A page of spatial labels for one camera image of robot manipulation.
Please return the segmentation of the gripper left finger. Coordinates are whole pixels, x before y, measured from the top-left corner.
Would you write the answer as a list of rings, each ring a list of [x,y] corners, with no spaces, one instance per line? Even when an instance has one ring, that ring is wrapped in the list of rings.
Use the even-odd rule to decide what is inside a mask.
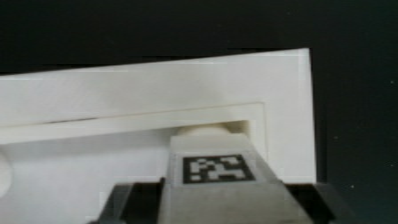
[[[99,213],[87,224],[156,224],[163,182],[117,184]]]

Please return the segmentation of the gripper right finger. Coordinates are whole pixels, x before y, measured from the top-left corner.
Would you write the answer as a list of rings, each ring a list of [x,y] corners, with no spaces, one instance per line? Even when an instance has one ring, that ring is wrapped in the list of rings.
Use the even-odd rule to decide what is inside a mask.
[[[288,184],[286,188],[307,212],[313,224],[361,224],[330,184]]]

